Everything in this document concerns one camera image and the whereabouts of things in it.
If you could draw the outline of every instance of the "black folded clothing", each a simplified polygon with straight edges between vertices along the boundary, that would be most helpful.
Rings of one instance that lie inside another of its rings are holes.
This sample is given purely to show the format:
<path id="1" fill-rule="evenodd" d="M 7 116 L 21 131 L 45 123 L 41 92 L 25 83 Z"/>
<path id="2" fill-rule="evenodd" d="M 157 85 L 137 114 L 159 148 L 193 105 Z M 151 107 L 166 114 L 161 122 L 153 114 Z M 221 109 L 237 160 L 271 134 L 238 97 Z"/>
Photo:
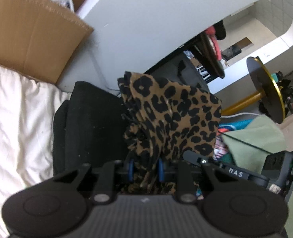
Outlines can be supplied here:
<path id="1" fill-rule="evenodd" d="M 128 153 L 123 138 L 128 121 L 122 98 L 87 82 L 76 82 L 69 101 L 55 113 L 54 175 L 84 163 L 101 167 L 110 160 L 124 160 Z"/>

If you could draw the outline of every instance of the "leopard print fabric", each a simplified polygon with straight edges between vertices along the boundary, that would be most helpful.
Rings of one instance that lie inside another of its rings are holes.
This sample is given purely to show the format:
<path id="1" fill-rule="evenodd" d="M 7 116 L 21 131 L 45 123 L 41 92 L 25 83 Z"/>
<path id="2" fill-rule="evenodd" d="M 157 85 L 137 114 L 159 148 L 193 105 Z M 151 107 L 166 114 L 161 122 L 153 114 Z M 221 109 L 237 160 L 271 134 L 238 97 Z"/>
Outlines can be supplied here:
<path id="1" fill-rule="evenodd" d="M 186 150 L 212 156 L 220 100 L 204 90 L 147 74 L 126 72 L 118 85 L 132 118 L 125 140 L 135 174 L 125 191 L 173 193 L 174 183 L 154 185 L 159 157 L 179 159 Z"/>

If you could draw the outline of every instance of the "bed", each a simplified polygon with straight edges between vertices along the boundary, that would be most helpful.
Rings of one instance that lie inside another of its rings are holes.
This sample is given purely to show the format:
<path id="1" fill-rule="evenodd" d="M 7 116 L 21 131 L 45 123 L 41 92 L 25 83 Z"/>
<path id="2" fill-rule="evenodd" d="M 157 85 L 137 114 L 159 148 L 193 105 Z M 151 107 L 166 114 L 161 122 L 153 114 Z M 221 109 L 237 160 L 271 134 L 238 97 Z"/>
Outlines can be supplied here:
<path id="1" fill-rule="evenodd" d="M 4 201 L 53 176 L 53 117 L 69 97 L 52 84 L 0 66 L 0 238 L 8 235 Z"/>

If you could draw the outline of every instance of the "black cable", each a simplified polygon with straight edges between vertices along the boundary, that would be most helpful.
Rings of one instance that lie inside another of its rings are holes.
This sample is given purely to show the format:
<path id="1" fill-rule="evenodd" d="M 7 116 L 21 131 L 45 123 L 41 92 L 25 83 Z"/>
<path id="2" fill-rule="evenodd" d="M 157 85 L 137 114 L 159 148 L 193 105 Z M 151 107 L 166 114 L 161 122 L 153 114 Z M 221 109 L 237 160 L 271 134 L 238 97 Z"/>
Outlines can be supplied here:
<path id="1" fill-rule="evenodd" d="M 272 154 L 271 152 L 269 152 L 269 151 L 267 151 L 267 150 L 265 150 L 265 149 L 259 148 L 259 147 L 255 146 L 255 145 L 252 145 L 252 144 L 250 144 L 250 143 L 247 143 L 247 142 L 245 142 L 245 141 L 243 141 L 243 140 L 240 140 L 240 139 L 237 139 L 237 138 L 235 138 L 235 137 L 232 137 L 232 136 L 230 136 L 230 135 L 228 135 L 228 134 L 225 134 L 224 132 L 220 132 L 220 131 L 218 131 L 218 132 L 219 132 L 220 134 L 222 134 L 222 135 L 225 135 L 226 137 L 229 137 L 229 138 L 233 139 L 233 140 L 239 141 L 239 142 L 241 142 L 241 143 L 243 143 L 243 144 L 245 144 L 245 145 L 247 145 L 247 146 L 249 146 L 249 147 L 252 147 L 252 148 L 255 148 L 255 149 L 259 149 L 259 150 L 264 151 L 264 152 L 266 152 L 266 153 L 268 153 L 268 154 Z"/>

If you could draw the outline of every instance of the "black round joint cover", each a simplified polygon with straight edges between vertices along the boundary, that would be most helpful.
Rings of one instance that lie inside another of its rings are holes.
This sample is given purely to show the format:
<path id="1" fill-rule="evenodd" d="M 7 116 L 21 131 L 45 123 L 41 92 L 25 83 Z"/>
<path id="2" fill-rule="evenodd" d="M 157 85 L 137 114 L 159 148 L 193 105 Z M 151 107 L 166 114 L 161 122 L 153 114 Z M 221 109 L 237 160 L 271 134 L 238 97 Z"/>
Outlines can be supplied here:
<path id="1" fill-rule="evenodd" d="M 21 237 L 55 237 L 78 225 L 86 211 L 77 191 L 24 190 L 4 203 L 2 217 L 9 231 Z"/>
<path id="2" fill-rule="evenodd" d="M 288 217 L 284 200 L 267 190 L 214 191 L 205 198 L 203 212 L 213 226 L 239 237 L 280 232 Z"/>

